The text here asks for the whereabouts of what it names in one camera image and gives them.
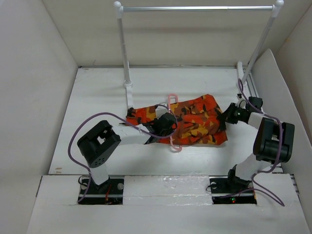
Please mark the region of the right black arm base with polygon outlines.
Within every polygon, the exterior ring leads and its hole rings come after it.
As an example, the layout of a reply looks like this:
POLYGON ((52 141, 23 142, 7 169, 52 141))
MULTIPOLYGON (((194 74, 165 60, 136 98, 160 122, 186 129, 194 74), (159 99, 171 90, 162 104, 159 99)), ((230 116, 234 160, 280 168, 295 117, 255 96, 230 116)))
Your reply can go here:
POLYGON ((257 204, 252 185, 230 181, 227 176, 209 176, 206 191, 213 205, 257 204))

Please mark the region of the pink clothes hanger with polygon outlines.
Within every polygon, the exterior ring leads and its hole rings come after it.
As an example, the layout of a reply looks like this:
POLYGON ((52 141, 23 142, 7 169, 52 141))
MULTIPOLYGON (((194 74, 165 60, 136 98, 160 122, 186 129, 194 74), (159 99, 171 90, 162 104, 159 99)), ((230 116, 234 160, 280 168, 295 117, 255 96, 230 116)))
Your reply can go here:
MULTIPOLYGON (((174 94, 174 93, 170 93, 168 94, 168 102, 167 102, 167 106, 170 109, 171 108, 171 104, 172 103, 176 103, 178 102, 178 95, 174 94)), ((173 149, 174 152, 179 153, 182 151, 182 147, 180 145, 174 145, 173 143, 173 137, 170 136, 170 146, 173 149)))

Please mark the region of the orange camouflage trousers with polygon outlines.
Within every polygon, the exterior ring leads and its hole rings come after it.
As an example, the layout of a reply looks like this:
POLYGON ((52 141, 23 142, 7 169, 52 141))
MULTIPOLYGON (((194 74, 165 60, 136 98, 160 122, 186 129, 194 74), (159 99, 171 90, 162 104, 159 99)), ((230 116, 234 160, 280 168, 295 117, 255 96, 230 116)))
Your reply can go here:
MULTIPOLYGON (((129 108, 126 120, 133 125, 148 123, 156 118, 155 107, 129 108)), ((178 125, 172 135, 174 145, 212 144, 221 145, 228 140, 226 125, 217 119, 222 113, 212 95, 171 104, 178 125)))

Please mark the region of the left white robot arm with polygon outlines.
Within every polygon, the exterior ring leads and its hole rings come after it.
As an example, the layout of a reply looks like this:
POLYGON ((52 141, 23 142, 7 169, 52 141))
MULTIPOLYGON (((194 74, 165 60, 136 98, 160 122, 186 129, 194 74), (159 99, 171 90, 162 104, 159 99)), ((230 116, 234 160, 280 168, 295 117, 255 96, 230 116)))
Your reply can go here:
POLYGON ((112 126, 106 120, 100 121, 77 142, 91 170, 92 188, 100 194, 107 191, 110 177, 105 163, 117 146, 156 143, 169 138, 176 128, 176 117, 168 112, 151 123, 137 126, 129 123, 112 126))

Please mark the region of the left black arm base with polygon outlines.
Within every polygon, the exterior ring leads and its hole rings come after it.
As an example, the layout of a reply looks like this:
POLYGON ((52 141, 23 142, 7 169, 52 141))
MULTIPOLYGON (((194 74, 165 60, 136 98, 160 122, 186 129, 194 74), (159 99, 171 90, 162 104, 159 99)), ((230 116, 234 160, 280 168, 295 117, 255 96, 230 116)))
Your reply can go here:
POLYGON ((98 186, 91 181, 87 189, 89 178, 80 176, 78 204, 80 205, 122 205, 124 178, 110 178, 104 185, 98 186))

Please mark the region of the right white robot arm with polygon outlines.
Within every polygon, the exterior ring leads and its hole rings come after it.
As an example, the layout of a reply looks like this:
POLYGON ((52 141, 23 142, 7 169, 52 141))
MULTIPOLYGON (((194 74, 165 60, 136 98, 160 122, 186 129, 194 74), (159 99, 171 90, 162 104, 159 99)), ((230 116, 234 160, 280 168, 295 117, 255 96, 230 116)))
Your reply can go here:
POLYGON ((257 129, 252 154, 228 172, 225 186, 231 192, 247 188, 255 173, 271 164, 288 162, 292 156, 295 125, 263 114, 262 105, 261 98, 249 97, 245 107, 231 103, 217 117, 222 125, 241 121, 257 129))

